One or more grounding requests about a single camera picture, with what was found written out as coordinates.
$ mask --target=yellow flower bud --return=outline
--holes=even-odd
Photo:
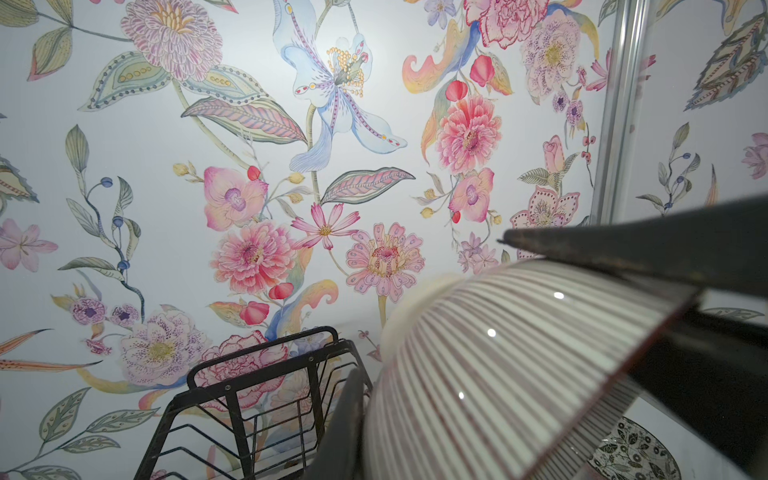
[[[304,181],[304,176],[299,172],[295,172],[288,176],[288,181],[292,184],[298,185]]]
[[[190,171],[187,168],[187,165],[184,165],[184,164],[174,164],[174,173],[176,175],[178,175],[179,177],[183,177],[184,175],[190,173]]]

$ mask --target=painted leaf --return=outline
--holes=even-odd
[[[45,414],[40,422],[40,438],[43,442],[52,442],[66,435],[78,417],[80,404],[91,387],[80,389],[64,397]]]
[[[72,55],[72,29],[57,28],[41,36],[32,48],[32,67],[27,81],[47,77],[69,61]]]
[[[88,453],[96,450],[109,449],[110,447],[120,448],[120,444],[103,435],[89,435],[74,442],[70,442],[62,450],[69,453]]]
[[[101,258],[79,257],[59,268],[59,270],[71,270],[73,268],[92,268],[104,276],[118,279],[121,282],[125,281],[122,273],[118,272],[111,263]]]
[[[320,204],[340,202],[343,204],[364,204],[383,194],[401,180],[413,180],[415,177],[405,170],[394,167],[382,167],[378,170],[352,170],[336,178]]]
[[[196,94],[210,95],[232,105],[245,105],[269,97],[253,77],[229,65],[217,65],[208,71],[205,80],[189,78],[182,81],[181,86]]]
[[[56,465],[41,465],[22,472],[26,480],[82,480],[75,470]]]
[[[101,70],[88,102],[80,111],[96,111],[122,98],[156,91],[170,83],[170,74],[150,65],[140,51],[126,51]]]
[[[38,10],[32,0],[0,0],[0,25],[26,27],[38,20]]]
[[[122,432],[138,427],[151,419],[158,410],[117,410],[94,420],[85,431],[88,433]]]
[[[207,118],[251,141],[306,143],[301,127],[271,98],[257,99],[247,105],[232,105],[216,98],[203,98],[192,104],[181,116]]]

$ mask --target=flower stem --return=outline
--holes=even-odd
[[[174,78],[173,79],[174,88],[176,89],[176,94],[179,96],[179,100],[181,101],[181,106],[184,107],[184,110],[187,110],[190,105],[189,102],[187,102],[187,98],[184,97],[184,92],[181,91],[181,85],[179,85],[179,82]],[[190,116],[192,120],[197,124],[198,127],[203,131],[203,133],[210,138],[210,140],[219,147],[219,150],[223,151],[228,157],[230,157],[232,160],[235,161],[236,164],[240,165],[242,168],[245,168],[248,170],[248,167],[250,167],[249,164],[245,163],[242,158],[238,157],[237,154],[235,154],[232,150],[227,148],[227,146],[222,143],[221,140],[219,140],[219,137],[217,137],[212,131],[208,130],[208,127],[205,126],[203,121],[195,116]]]

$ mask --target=purple flower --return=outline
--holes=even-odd
[[[104,321],[107,308],[94,298],[80,298],[69,307],[72,318],[81,325],[91,325]]]
[[[139,312],[132,305],[124,303],[123,306],[116,306],[112,309],[112,316],[109,321],[115,325],[129,327],[139,319]]]

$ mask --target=pink zinnia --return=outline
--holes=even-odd
[[[208,227],[217,232],[232,225],[242,227],[264,208],[269,186],[261,180],[248,180],[231,168],[205,169],[205,216]]]
[[[488,162],[502,134],[501,117],[493,116],[493,103],[481,95],[463,98],[440,121],[437,150],[440,164],[452,174],[466,174]]]
[[[246,349],[251,346],[261,345],[266,343],[267,340],[264,335],[255,330],[249,336],[232,335],[229,339],[219,346],[214,346],[206,350],[201,359],[203,362],[207,360],[217,359],[220,356],[234,353],[238,350]],[[238,356],[235,359],[228,360],[226,362],[218,363],[214,366],[202,369],[195,375],[195,380],[199,386],[209,386],[214,383],[223,382],[227,379],[232,379],[239,375],[244,375],[262,369],[265,366],[272,365],[273,363],[282,362],[288,358],[288,349],[285,345],[272,346],[268,349],[259,350],[248,355]],[[267,380],[264,383],[252,386],[245,390],[237,392],[237,400],[241,409],[249,409],[256,405],[261,398],[268,392],[277,390],[280,384],[283,383],[283,377],[277,377],[275,379]],[[227,407],[221,405],[216,400],[211,400],[204,404],[206,407],[213,407],[220,412],[226,412]]]
[[[288,277],[297,254],[288,227],[265,221],[240,229],[239,236],[228,232],[210,265],[217,282],[229,280],[233,292],[257,295]]]
[[[479,174],[470,174],[456,185],[448,209],[451,212],[462,212],[467,220],[484,222],[491,203],[491,190],[493,172],[490,168],[483,168]]]
[[[352,239],[355,246],[346,253],[346,264],[362,270],[347,277],[346,284],[354,286],[356,292],[365,293],[375,286],[376,293],[397,302],[403,287],[416,285],[416,277],[407,271],[420,272],[424,268],[419,251],[422,239],[413,233],[406,237],[406,229],[398,223],[393,223],[386,235],[384,224],[377,223],[373,226],[373,239],[362,230],[354,233]]]
[[[297,243],[296,248],[311,248],[322,240],[323,247],[327,250],[331,250],[333,248],[333,243],[331,243],[330,236],[344,237],[357,232],[357,230],[344,229],[355,223],[357,220],[360,220],[360,213],[352,212],[339,221],[343,210],[344,204],[334,205],[331,210],[331,216],[328,218],[328,221],[326,221],[326,215],[323,212],[323,208],[318,204],[312,205],[312,219],[315,220],[315,225],[307,223],[302,218],[297,217],[291,223],[291,227],[305,231],[306,239]]]

